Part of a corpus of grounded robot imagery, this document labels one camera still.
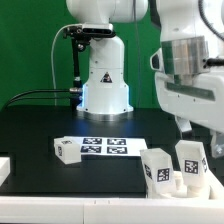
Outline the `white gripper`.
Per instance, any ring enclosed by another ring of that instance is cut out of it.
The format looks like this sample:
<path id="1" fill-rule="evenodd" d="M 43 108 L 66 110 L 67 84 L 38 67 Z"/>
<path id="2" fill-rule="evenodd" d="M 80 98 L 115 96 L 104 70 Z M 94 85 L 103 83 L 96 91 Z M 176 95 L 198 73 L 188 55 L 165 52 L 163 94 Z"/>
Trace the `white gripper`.
<path id="1" fill-rule="evenodd" d="M 191 122 L 213 130 L 211 154 L 224 156 L 224 74 L 202 73 L 193 83 L 176 84 L 171 76 L 155 73 L 157 99 L 161 109 L 173 114 L 183 140 L 192 137 Z"/>

